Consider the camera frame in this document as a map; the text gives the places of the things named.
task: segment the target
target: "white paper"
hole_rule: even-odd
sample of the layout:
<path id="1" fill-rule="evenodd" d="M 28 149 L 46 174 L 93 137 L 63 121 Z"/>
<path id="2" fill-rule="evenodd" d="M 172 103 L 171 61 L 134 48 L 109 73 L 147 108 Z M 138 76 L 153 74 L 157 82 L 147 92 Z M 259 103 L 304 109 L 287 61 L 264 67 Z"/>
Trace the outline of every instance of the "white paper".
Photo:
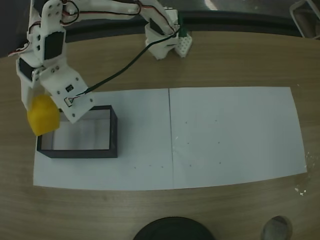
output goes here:
<path id="1" fill-rule="evenodd" d="M 33 184 L 85 190 L 172 189 L 168 89 L 99 92 L 94 97 L 99 105 L 111 105 L 118 117 L 118 158 L 50 159 L 36 152 Z"/>
<path id="2" fill-rule="evenodd" d="M 174 188 L 306 172 L 289 87 L 170 89 Z"/>
<path id="3" fill-rule="evenodd" d="M 306 172 L 288 87 L 128 90 L 95 93 L 95 99 L 118 117 L 119 157 L 50 159 L 36 152 L 34 185 L 163 190 Z"/>

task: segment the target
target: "yellow sponge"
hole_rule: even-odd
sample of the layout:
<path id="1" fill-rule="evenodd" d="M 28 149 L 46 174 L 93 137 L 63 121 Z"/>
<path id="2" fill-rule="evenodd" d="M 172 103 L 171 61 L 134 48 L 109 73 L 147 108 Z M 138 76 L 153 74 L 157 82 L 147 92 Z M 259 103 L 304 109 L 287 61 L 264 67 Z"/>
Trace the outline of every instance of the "yellow sponge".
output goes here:
<path id="1" fill-rule="evenodd" d="M 27 116 L 36 136 L 52 132 L 60 126 L 59 110 L 51 97 L 47 95 L 33 98 Z"/>

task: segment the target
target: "wooden table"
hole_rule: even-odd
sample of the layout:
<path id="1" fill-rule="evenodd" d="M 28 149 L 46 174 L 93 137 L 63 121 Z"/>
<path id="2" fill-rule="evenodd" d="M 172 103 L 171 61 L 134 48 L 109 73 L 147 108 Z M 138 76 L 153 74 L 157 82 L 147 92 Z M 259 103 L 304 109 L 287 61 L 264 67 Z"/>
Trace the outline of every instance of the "wooden table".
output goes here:
<path id="1" fill-rule="evenodd" d="M 289 86 L 309 173 L 246 184 L 160 191 L 89 191 L 33 186 L 35 136 L 20 99 L 15 59 L 0 59 L 0 236 L 3 240 L 131 240 L 149 222 L 192 218 L 218 240 L 258 240 L 287 217 L 293 240 L 320 238 L 320 41 L 242 32 L 193 32 L 186 59 L 146 53 L 101 91 L 175 87 Z M 124 67 L 143 35 L 68 45 L 89 85 Z"/>

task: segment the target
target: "circular base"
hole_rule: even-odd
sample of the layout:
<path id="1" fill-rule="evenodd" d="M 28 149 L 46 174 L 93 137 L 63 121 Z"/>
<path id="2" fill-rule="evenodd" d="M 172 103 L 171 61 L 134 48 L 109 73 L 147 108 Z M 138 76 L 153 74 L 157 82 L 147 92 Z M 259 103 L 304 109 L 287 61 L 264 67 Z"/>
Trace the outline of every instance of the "circular base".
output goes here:
<path id="1" fill-rule="evenodd" d="M 215 240 L 200 223 L 184 217 L 166 217 L 149 223 L 134 240 Z"/>

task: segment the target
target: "cable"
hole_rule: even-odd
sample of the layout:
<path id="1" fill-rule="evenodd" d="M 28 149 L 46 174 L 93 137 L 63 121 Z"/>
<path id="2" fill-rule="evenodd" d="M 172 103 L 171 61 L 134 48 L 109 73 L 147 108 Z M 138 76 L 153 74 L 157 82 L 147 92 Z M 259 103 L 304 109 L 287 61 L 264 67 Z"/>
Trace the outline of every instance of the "cable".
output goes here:
<path id="1" fill-rule="evenodd" d="M 180 29 L 178 29 L 174 34 L 164 38 L 164 39 L 161 39 L 161 40 L 158 40 L 158 41 L 154 41 L 150 44 L 148 44 L 148 46 L 146 46 L 131 62 L 129 62 L 129 64 L 127 66 L 125 66 L 123 69 L 121 69 L 120 71 L 116 72 L 115 74 L 113 74 L 112 76 L 108 77 L 107 79 L 101 81 L 101 82 L 98 82 L 97 84 L 87 88 L 87 90 L 85 90 L 84 92 L 81 92 L 79 94 L 77 94 L 75 97 L 70 97 L 70 99 L 75 99 L 77 97 L 80 97 L 82 95 L 85 95 L 85 94 L 88 94 L 94 90 L 96 90 L 97 88 L 101 87 L 102 85 L 106 84 L 107 82 L 111 81 L 112 79 L 115 79 L 116 77 L 118 77 L 119 75 L 123 74 L 126 70 L 128 70 L 149 48 L 151 48 L 153 45 L 156 45 L 156 44 L 159 44 L 159 43 L 162 43 L 162 42 L 165 42 L 171 38 L 174 38 L 176 37 L 176 35 L 178 34 Z"/>
<path id="2" fill-rule="evenodd" d="M 29 27 L 28 33 L 31 34 L 32 28 L 33 28 L 34 26 L 37 26 L 37 25 L 40 26 L 40 25 L 41 25 L 41 21 L 36 21 L 36 22 L 34 22 L 34 23 Z"/>
<path id="3" fill-rule="evenodd" d="M 139 4 L 135 4 L 138 5 L 139 10 L 137 13 L 122 13 L 122 12 L 113 12 L 113 11 L 78 11 L 77 13 L 74 14 L 70 14 L 67 11 L 62 11 L 62 13 L 66 16 L 75 16 L 75 15 L 80 15 L 80 14 L 113 14 L 113 15 L 126 15 L 126 16 L 136 16 L 139 15 L 141 12 L 141 6 Z"/>
<path id="4" fill-rule="evenodd" d="M 168 26 L 171 28 L 172 32 L 174 33 L 175 30 L 172 28 L 172 26 L 170 25 L 168 19 L 155 7 L 152 5 L 143 5 L 139 0 L 137 1 L 138 5 L 140 5 L 141 7 L 143 7 L 144 9 L 154 9 L 160 16 L 162 16 L 164 18 L 164 20 L 166 21 L 166 24 L 168 24 Z"/>
<path id="5" fill-rule="evenodd" d="M 34 26 L 37 26 L 37 25 L 40 26 L 40 25 L 41 25 L 41 21 L 36 21 L 36 22 L 34 22 L 33 24 L 31 24 L 31 26 L 30 26 L 29 29 L 28 29 L 28 33 L 31 34 L 32 28 L 33 28 Z M 15 55 L 15 54 L 19 54 L 19 53 L 24 52 L 25 50 L 28 49 L 29 46 L 30 46 L 30 42 L 27 41 L 27 42 L 24 44 L 23 47 L 19 47 L 19 48 L 17 48 L 17 49 L 14 50 L 14 51 L 9 52 L 9 53 L 8 53 L 8 57 L 11 57 L 11 56 L 13 56 L 13 55 Z"/>
<path id="6" fill-rule="evenodd" d="M 73 1 L 71 1 L 71 0 L 67 0 L 67 1 L 65 1 L 63 4 L 66 5 L 67 3 L 71 3 L 71 4 L 76 8 L 77 12 L 76 12 L 76 17 L 75 17 L 75 19 L 73 19 L 72 21 L 69 21 L 69 22 L 63 22 L 63 21 L 61 21 L 61 24 L 62 24 L 63 26 L 69 26 L 69 25 L 75 23 L 75 22 L 78 20 L 78 18 L 80 17 L 80 10 L 79 10 L 78 6 L 77 6 Z"/>

